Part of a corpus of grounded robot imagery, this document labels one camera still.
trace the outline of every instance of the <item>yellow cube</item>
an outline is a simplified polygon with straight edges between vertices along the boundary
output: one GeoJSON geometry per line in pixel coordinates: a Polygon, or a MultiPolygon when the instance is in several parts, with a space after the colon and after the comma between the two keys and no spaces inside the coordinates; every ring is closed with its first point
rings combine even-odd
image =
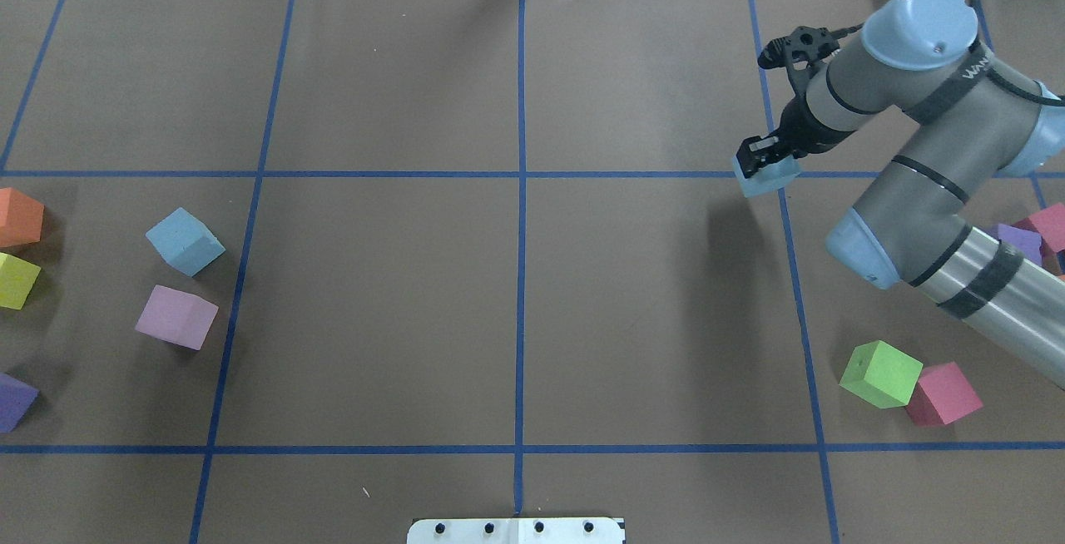
{"type": "Polygon", "coordinates": [[[22,309],[39,274],[34,264],[0,253],[0,308],[22,309]]]}

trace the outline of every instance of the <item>orange cube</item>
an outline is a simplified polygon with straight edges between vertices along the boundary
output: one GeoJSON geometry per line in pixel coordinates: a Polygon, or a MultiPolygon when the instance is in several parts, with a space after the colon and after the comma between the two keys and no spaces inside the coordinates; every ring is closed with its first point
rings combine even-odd
{"type": "Polygon", "coordinates": [[[40,241],[45,207],[15,188],[0,188],[0,247],[40,241]]]}

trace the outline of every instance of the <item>magenta cube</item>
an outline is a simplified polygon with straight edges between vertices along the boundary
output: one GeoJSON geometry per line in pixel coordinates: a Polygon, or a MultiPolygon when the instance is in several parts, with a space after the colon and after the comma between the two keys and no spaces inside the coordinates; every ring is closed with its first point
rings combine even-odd
{"type": "Polygon", "coordinates": [[[37,389],[0,374],[0,433],[15,429],[37,397],[37,389]]]}
{"type": "Polygon", "coordinates": [[[1053,203],[1046,210],[1028,215],[1013,226],[1033,230],[1043,237],[1043,257],[1065,251],[1065,203],[1053,203]]]}
{"type": "Polygon", "coordinates": [[[136,323],[136,331],[193,350],[203,347],[218,306],[197,295],[155,286],[136,323]]]}
{"type": "Polygon", "coordinates": [[[993,226],[987,233],[1001,242],[1009,242],[1010,245],[1019,248],[1029,261],[1042,266],[1043,253],[1039,249],[1043,247],[1043,237],[1039,236],[1039,233],[1006,226],[1004,222],[993,226]]]}
{"type": "Polygon", "coordinates": [[[983,406],[962,368],[950,362],[921,369],[906,413],[918,426],[946,426],[983,406]]]}

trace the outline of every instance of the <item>white bracket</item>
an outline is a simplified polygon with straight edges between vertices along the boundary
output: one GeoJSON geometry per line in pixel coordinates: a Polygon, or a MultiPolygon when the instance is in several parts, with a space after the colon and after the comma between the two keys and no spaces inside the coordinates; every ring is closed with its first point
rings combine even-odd
{"type": "Polygon", "coordinates": [[[422,520],[407,544],[625,544],[625,521],[608,517],[422,520]]]}

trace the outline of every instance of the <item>green cube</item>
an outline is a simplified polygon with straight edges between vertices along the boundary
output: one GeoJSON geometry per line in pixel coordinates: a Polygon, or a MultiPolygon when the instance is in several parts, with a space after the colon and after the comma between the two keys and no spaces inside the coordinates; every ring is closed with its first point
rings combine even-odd
{"type": "Polygon", "coordinates": [[[879,409],[904,407],[923,363],[884,341],[863,344],[851,353],[839,385],[879,409]]]}
{"type": "Polygon", "coordinates": [[[40,268],[15,255],[0,253],[0,308],[22,309],[40,268]]]}

